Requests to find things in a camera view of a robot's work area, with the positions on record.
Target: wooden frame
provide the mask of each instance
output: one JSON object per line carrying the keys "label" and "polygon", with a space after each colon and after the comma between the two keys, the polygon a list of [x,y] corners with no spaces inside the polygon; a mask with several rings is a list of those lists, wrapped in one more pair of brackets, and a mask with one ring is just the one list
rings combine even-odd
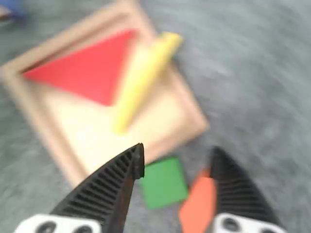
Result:
{"label": "wooden frame", "polygon": [[[83,162],[77,159],[62,130],[46,111],[44,103],[39,100],[27,81],[23,79],[22,73],[42,62],[58,57],[60,51],[65,51],[61,54],[63,56],[77,49],[74,46],[77,42],[83,41],[88,35],[103,27],[108,27],[110,24],[115,24],[110,33],[117,31],[121,25],[124,27],[124,24],[126,24],[125,27],[137,29],[144,43],[151,43],[155,36],[149,20],[139,5],[133,0],[122,0],[100,9],[56,37],[6,63],[1,68],[4,84],[8,87],[30,124],[39,133],[53,159],[74,186],[84,180],[91,173],[91,170],[86,169]],[[94,40],[88,39],[87,43],[81,43],[79,47],[93,43]],[[156,141],[145,148],[146,163],[198,136],[208,128],[208,121],[179,72],[170,66],[167,68],[166,74],[168,77],[166,85],[171,86],[174,94],[178,96],[177,101],[185,110],[186,121],[169,137]]]}

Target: blue object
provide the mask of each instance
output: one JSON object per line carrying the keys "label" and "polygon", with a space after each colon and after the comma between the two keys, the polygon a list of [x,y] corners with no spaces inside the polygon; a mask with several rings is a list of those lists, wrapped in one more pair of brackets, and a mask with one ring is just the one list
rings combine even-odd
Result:
{"label": "blue object", "polygon": [[14,18],[23,18],[25,16],[22,0],[0,0],[0,6],[11,11]]}

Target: orange shape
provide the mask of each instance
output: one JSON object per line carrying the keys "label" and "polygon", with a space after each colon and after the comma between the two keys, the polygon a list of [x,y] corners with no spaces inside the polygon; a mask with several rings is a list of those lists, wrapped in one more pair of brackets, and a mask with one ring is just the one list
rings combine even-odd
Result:
{"label": "orange shape", "polygon": [[214,218],[216,187],[209,172],[203,170],[191,187],[188,199],[179,210],[183,233],[204,233]]}
{"label": "orange shape", "polygon": [[53,85],[111,105],[134,30],[126,30],[93,46],[24,73],[29,80]]}

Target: screw hole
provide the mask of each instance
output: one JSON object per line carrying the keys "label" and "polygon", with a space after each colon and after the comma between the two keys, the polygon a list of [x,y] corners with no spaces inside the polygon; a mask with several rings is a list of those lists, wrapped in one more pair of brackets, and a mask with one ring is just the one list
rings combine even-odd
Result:
{"label": "screw hole", "polygon": [[36,233],[53,233],[56,228],[56,223],[49,221],[41,224],[38,229],[36,230]]}
{"label": "screw hole", "polygon": [[226,218],[223,220],[223,227],[231,232],[239,232],[240,226],[236,220],[233,218]]}

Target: puzzle piece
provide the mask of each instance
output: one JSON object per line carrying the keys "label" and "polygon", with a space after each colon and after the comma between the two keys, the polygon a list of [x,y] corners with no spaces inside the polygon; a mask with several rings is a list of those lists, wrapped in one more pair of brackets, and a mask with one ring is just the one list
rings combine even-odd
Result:
{"label": "puzzle piece", "polygon": [[203,170],[179,211],[183,233],[203,233],[214,217],[216,188],[209,171]]}
{"label": "puzzle piece", "polygon": [[146,166],[141,189],[149,209],[186,199],[188,189],[178,158],[171,157]]}
{"label": "puzzle piece", "polygon": [[126,30],[95,45],[51,61],[24,73],[85,98],[111,105],[129,52],[134,30]]}

